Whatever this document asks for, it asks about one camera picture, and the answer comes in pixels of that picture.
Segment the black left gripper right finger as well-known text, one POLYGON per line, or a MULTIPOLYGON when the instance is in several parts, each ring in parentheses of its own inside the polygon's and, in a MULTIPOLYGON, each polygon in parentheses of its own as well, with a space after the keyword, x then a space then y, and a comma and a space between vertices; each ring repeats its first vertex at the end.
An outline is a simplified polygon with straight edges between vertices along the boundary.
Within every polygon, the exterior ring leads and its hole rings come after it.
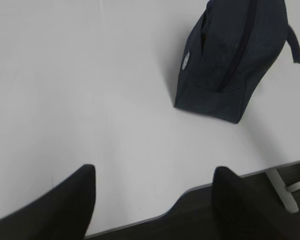
POLYGON ((225 166, 214 170, 211 207, 221 240, 300 240, 300 219, 225 166))

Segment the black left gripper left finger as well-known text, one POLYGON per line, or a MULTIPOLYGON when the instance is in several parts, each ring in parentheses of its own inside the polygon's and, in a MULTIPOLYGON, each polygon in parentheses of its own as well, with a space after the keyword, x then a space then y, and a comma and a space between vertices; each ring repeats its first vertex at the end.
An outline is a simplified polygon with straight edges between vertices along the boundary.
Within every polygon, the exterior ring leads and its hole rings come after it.
POLYGON ((96 203, 96 169, 84 164, 39 199, 0 219, 0 240, 82 240, 96 203))

